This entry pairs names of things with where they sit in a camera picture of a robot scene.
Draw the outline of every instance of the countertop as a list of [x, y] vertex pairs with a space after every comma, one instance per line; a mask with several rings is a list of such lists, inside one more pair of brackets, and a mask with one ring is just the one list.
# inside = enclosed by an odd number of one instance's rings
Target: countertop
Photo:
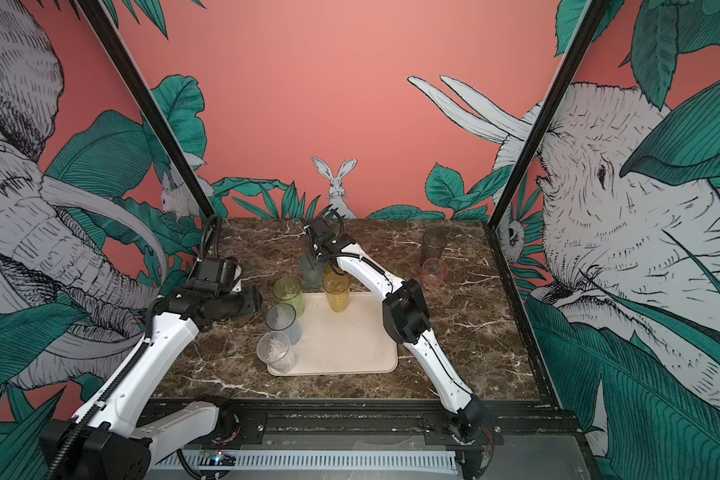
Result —
[[[380, 264], [405, 265], [405, 278], [421, 279], [419, 247], [426, 228], [448, 229], [443, 259], [448, 276], [425, 290], [432, 328], [451, 364], [483, 399], [539, 398], [528, 357], [512, 319], [483, 227], [476, 221], [348, 220], [346, 230]], [[438, 398], [424, 370], [402, 345], [390, 373], [272, 376], [256, 356], [267, 331], [264, 314], [275, 303], [272, 285], [298, 273], [306, 251], [298, 220], [225, 220], [220, 253], [242, 264], [244, 285], [257, 285], [262, 311], [218, 322], [202, 332], [173, 363], [155, 397], [204, 393], [238, 398]], [[352, 279], [352, 291], [367, 290]], [[305, 292], [319, 289], [305, 288]]]

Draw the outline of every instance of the white arm segment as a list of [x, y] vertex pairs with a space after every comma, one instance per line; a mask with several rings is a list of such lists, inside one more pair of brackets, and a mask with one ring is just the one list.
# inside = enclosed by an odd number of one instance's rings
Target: white arm segment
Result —
[[[379, 301], [384, 301], [388, 293], [392, 293], [402, 286], [402, 278], [387, 272], [383, 266], [368, 256], [360, 245], [346, 245], [342, 252], [363, 255], [384, 270], [386, 277], [360, 259], [350, 256], [340, 256], [336, 259], [339, 268], [360, 280], [363, 285], [376, 295]], [[470, 402], [472, 390], [459, 378], [456, 370], [445, 357], [445, 353], [440, 348], [438, 340], [434, 337], [432, 329], [426, 330], [415, 344], [406, 342], [403, 345], [422, 364], [422, 368], [424, 368], [440, 396], [440, 403], [443, 404], [446, 410], [456, 413], [457, 410], [464, 408]]]
[[[125, 438], [130, 437], [136, 428], [136, 421], [141, 415], [147, 400], [152, 396], [160, 380], [179, 357], [184, 347], [197, 336], [197, 325], [192, 320], [181, 320], [176, 313], [163, 313], [153, 320], [152, 346], [135, 364], [123, 381], [112, 392], [106, 401], [106, 407], [97, 412], [90, 425], [98, 427], [108, 422], [110, 432]], [[122, 361], [115, 373], [102, 385], [98, 392], [75, 412], [79, 422], [85, 413], [96, 403], [99, 395], [112, 383], [117, 374], [125, 367], [128, 360], [136, 353], [142, 342], [136, 344], [128, 357]], [[189, 442], [198, 436], [188, 438]]]

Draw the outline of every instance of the rabbit head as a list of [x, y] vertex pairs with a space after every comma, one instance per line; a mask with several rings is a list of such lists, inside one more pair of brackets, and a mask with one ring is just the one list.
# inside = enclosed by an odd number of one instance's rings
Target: rabbit head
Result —
[[338, 174], [334, 177], [333, 176], [333, 170], [328, 166], [328, 164], [322, 160], [320, 160], [317, 157], [312, 157], [312, 162], [315, 164], [315, 167], [317, 168], [317, 171], [322, 175], [323, 177], [327, 178], [331, 182], [331, 187], [328, 189], [328, 196], [331, 198], [342, 198], [347, 194], [347, 191], [342, 186], [342, 178], [346, 176], [349, 172], [352, 171], [353, 168], [355, 168], [355, 165], [357, 165], [357, 160], [355, 158], [350, 158], [349, 160], [346, 160], [341, 168], [338, 169]]

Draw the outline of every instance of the cup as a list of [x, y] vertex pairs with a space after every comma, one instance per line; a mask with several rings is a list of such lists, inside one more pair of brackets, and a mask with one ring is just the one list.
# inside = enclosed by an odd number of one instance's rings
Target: cup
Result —
[[420, 264], [431, 258], [440, 258], [448, 242], [448, 232], [442, 228], [430, 228], [424, 232], [422, 238], [422, 257]]
[[334, 312], [343, 312], [349, 306], [349, 275], [328, 272], [322, 278], [322, 289], [326, 291], [328, 304]]
[[448, 265], [439, 258], [430, 258], [422, 267], [422, 284], [433, 289], [440, 286], [448, 274]]
[[309, 252], [298, 258], [298, 271], [309, 288], [318, 288], [322, 283], [323, 266]]
[[264, 322], [270, 330], [288, 335], [291, 345], [297, 344], [302, 338], [302, 329], [296, 321], [296, 310], [288, 303], [278, 303], [270, 308]]
[[288, 335], [283, 332], [267, 332], [256, 346], [259, 359], [280, 373], [288, 373], [296, 365], [296, 354]]
[[390, 274], [405, 279], [405, 265], [399, 264], [397, 262], [389, 262], [387, 264], [384, 264], [384, 268], [387, 269], [387, 272], [389, 272]]
[[295, 276], [284, 276], [272, 287], [272, 293], [280, 302], [288, 303], [296, 311], [297, 316], [304, 315], [304, 299], [302, 283]]

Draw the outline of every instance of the glass cup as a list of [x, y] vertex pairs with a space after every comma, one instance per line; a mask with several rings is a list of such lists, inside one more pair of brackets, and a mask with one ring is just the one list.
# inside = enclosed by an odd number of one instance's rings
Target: glass cup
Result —
[[322, 278], [322, 289], [326, 291], [328, 304], [334, 312], [343, 312], [349, 306], [349, 275], [328, 272]]
[[296, 311], [296, 316], [304, 315], [302, 283], [295, 276], [284, 276], [272, 287], [272, 293], [280, 302], [288, 303]]
[[393, 274], [394, 276], [399, 276], [400, 278], [405, 278], [405, 265], [399, 264], [397, 262], [389, 262], [388, 264], [384, 265], [384, 268], [387, 269], [387, 272], [390, 274]]
[[264, 320], [270, 330], [288, 335], [291, 345], [302, 338], [302, 329], [296, 321], [296, 310], [288, 303], [278, 303], [270, 308]]
[[448, 242], [448, 232], [442, 228], [430, 228], [424, 232], [422, 238], [422, 257], [420, 264], [431, 258], [440, 258]]
[[430, 258], [422, 267], [422, 284], [433, 289], [440, 286], [448, 274], [448, 265], [439, 258]]
[[296, 353], [288, 335], [283, 332], [267, 332], [256, 346], [259, 359], [280, 373], [288, 373], [296, 365]]
[[298, 271], [309, 288], [318, 288], [322, 283], [323, 266], [309, 252], [298, 258]]

